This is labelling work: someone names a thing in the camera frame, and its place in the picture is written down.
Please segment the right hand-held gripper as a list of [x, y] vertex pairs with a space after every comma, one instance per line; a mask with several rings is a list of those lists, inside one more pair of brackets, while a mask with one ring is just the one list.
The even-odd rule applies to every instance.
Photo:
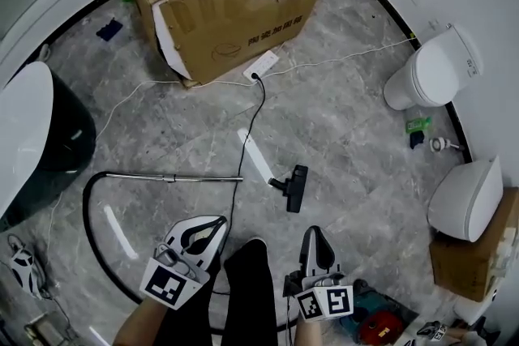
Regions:
[[354, 312], [353, 286], [346, 284], [345, 274], [340, 271], [341, 260], [334, 241], [323, 229], [318, 236], [316, 225], [304, 233], [300, 251], [301, 269], [317, 271], [320, 267], [334, 272], [303, 276], [300, 271], [293, 271], [285, 277], [283, 288], [283, 296], [296, 300], [299, 313], [306, 322], [342, 318]]

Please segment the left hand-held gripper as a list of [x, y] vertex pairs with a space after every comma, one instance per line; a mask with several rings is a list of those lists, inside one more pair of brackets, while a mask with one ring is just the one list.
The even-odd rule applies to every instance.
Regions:
[[166, 244], [159, 244], [148, 260], [140, 292], [179, 310], [209, 282], [205, 270], [221, 249], [227, 223], [224, 216], [195, 216], [177, 222], [167, 233]]

